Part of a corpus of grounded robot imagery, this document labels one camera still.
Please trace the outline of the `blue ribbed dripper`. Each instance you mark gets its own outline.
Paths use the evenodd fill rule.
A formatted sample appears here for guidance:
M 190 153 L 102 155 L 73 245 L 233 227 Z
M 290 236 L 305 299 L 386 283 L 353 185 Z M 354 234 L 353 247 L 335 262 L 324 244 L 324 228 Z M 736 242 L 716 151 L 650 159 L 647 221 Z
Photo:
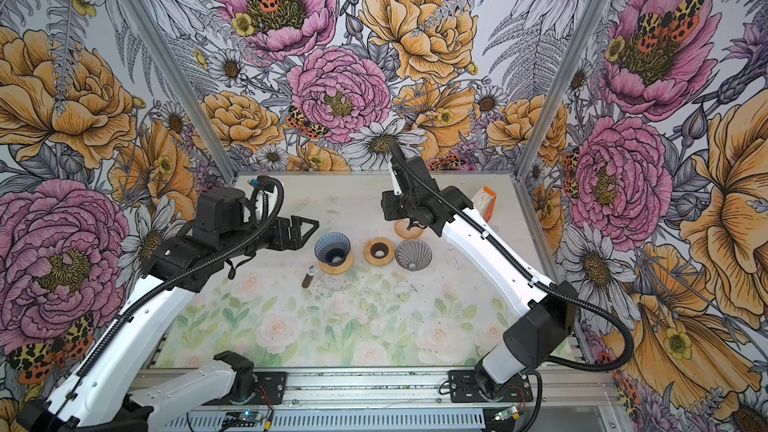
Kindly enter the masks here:
M 336 260 L 343 261 L 350 252 L 350 239 L 340 232 L 330 232 L 323 235 L 314 247 L 316 259 L 327 264 L 332 264 Z

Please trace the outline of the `clear glass carafe brown handle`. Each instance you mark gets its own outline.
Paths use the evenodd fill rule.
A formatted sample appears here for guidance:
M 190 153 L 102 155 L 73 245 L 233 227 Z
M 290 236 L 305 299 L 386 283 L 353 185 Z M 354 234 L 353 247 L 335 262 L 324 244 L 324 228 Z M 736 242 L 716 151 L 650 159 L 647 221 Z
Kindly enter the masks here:
M 312 286 L 324 288 L 332 292 L 343 291 L 349 288 L 355 281 L 355 276 L 350 273 L 331 275 L 324 272 L 318 266 L 310 266 L 301 282 L 303 289 Z

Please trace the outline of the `coffee filter pack orange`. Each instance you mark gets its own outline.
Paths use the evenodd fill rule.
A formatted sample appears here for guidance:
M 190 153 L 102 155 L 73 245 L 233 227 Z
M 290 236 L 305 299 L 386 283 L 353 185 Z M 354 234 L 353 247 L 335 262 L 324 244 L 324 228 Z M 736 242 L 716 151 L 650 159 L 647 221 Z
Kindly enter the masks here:
M 485 222 L 491 220 L 496 200 L 497 194 L 487 186 L 478 190 L 472 197 L 474 208 L 482 216 Z

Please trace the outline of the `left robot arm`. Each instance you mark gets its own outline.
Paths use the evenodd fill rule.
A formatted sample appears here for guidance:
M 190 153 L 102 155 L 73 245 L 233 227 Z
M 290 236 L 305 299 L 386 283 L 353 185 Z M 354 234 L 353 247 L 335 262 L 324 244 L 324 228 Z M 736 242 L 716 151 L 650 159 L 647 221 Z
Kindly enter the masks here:
M 48 397 L 27 402 L 16 421 L 25 431 L 156 431 L 210 401 L 246 403 L 258 387 L 252 361 L 224 351 L 159 391 L 131 393 L 142 365 L 179 313 L 221 271 L 262 249 L 297 251 L 318 230 L 315 219 L 280 214 L 285 198 L 273 177 L 253 191 L 216 188 L 202 195 L 193 220 L 163 241 L 115 319 L 74 372 Z

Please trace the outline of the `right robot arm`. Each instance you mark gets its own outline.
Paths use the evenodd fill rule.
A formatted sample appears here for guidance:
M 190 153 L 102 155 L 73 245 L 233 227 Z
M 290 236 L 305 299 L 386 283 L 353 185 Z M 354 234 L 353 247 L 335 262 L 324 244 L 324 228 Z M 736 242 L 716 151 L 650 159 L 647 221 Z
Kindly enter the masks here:
M 420 158 L 394 153 L 393 188 L 382 193 L 387 221 L 429 228 L 468 258 L 494 285 L 517 319 L 475 366 L 475 382 L 491 398 L 513 377 L 538 368 L 573 332 L 575 289 L 531 267 L 494 232 L 458 188 L 440 189 Z

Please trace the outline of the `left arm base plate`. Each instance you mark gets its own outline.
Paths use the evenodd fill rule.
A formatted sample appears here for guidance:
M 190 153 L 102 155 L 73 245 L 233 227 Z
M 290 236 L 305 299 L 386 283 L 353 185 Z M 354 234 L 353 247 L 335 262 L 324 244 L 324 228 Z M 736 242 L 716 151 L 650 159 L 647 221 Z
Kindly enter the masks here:
M 287 378 L 286 372 L 252 372 L 245 381 L 246 394 L 242 404 L 249 406 L 282 405 L 287 389 Z

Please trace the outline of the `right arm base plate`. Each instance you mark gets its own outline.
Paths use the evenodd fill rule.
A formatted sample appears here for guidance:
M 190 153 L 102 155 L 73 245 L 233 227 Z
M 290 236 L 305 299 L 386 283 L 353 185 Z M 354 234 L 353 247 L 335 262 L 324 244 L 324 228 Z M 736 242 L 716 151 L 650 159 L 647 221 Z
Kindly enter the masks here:
M 482 392 L 474 370 L 455 369 L 448 372 L 447 380 L 438 389 L 448 395 L 452 403 L 532 403 L 533 389 L 525 376 L 515 375 L 505 385 L 490 384 Z

